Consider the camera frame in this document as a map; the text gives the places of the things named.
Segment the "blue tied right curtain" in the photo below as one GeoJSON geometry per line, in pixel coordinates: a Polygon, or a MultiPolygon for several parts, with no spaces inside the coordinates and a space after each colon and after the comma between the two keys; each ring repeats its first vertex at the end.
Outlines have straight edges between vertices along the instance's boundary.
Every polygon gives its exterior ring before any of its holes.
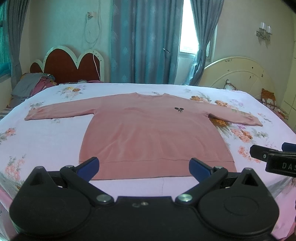
{"type": "Polygon", "coordinates": [[[207,58],[207,46],[214,35],[223,4],[223,0],[191,1],[199,47],[189,72],[189,85],[198,85],[202,78],[207,58]]]}

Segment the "grey left curtain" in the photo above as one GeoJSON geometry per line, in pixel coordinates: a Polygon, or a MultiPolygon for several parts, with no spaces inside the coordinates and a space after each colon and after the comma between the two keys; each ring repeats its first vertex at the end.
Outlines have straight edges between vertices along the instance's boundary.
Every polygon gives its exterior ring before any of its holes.
{"type": "Polygon", "coordinates": [[[11,61],[11,87],[14,89],[22,76],[20,46],[29,0],[7,1],[7,30],[11,61]]]}

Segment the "blue centre curtain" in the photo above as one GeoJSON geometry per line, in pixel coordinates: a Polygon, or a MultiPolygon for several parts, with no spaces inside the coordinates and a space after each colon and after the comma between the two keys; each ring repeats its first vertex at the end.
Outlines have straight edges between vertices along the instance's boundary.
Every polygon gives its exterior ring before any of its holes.
{"type": "Polygon", "coordinates": [[[183,1],[113,1],[111,82],[174,84],[183,1]]]}

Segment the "cream round headboard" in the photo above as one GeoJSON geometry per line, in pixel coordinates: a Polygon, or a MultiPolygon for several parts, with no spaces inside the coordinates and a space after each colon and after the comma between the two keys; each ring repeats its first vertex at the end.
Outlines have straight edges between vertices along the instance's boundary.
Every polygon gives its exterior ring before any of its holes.
{"type": "Polygon", "coordinates": [[[256,61],[247,57],[227,57],[205,67],[199,86],[222,89],[229,80],[238,90],[254,98],[261,97],[261,90],[275,93],[272,78],[256,61]]]}

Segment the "pile of clothes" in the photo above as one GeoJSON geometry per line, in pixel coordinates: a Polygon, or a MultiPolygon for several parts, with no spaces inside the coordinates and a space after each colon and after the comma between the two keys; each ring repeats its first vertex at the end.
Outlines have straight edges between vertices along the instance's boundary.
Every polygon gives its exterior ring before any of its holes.
{"type": "Polygon", "coordinates": [[[55,77],[45,73],[26,73],[11,93],[11,100],[7,108],[15,108],[26,99],[34,96],[42,90],[56,85],[55,77]]]}

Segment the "red heart-shaped headboard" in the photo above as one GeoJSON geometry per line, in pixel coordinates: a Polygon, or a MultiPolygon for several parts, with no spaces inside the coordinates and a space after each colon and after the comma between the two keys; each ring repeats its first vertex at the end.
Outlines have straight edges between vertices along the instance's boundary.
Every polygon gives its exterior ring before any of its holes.
{"type": "Polygon", "coordinates": [[[30,73],[51,74],[57,84],[79,80],[104,82],[104,70],[104,58],[98,51],[90,49],[76,56],[66,46],[51,48],[42,61],[37,59],[30,66],[30,73]]]}

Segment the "orange patterned pillow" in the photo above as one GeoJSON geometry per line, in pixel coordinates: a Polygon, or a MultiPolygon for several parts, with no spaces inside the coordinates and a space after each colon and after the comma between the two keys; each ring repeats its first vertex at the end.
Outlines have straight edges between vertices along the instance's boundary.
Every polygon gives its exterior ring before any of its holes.
{"type": "Polygon", "coordinates": [[[261,90],[260,100],[263,105],[265,105],[267,108],[273,111],[279,118],[281,118],[282,120],[288,119],[288,114],[284,110],[282,110],[280,107],[278,107],[276,103],[275,95],[273,92],[270,92],[263,88],[261,90]]]}

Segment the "white patterned pillow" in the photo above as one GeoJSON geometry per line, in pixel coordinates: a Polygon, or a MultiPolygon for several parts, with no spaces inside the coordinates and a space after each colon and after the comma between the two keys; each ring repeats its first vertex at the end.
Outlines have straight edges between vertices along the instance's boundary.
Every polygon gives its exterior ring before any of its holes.
{"type": "Polygon", "coordinates": [[[225,89],[225,90],[238,90],[236,88],[236,86],[229,79],[226,79],[223,89],[225,89]]]}

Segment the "crystal wall lamp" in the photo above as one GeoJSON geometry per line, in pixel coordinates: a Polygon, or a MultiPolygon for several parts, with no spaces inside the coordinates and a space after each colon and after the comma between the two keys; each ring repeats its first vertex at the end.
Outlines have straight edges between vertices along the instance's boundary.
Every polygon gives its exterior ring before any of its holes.
{"type": "Polygon", "coordinates": [[[261,40],[269,42],[272,34],[273,33],[271,26],[268,26],[266,23],[261,22],[259,29],[256,31],[256,36],[261,40]]]}

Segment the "pink long-sleeve sweater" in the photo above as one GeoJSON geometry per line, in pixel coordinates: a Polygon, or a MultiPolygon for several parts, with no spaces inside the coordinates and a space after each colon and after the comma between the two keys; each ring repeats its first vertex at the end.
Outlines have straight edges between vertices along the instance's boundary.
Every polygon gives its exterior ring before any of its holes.
{"type": "Polygon", "coordinates": [[[26,120],[92,115],[79,162],[97,157],[97,180],[189,176],[189,160],[236,171],[233,157],[212,124],[259,126],[255,116],[169,94],[118,94],[57,103],[29,111],[26,120]]]}

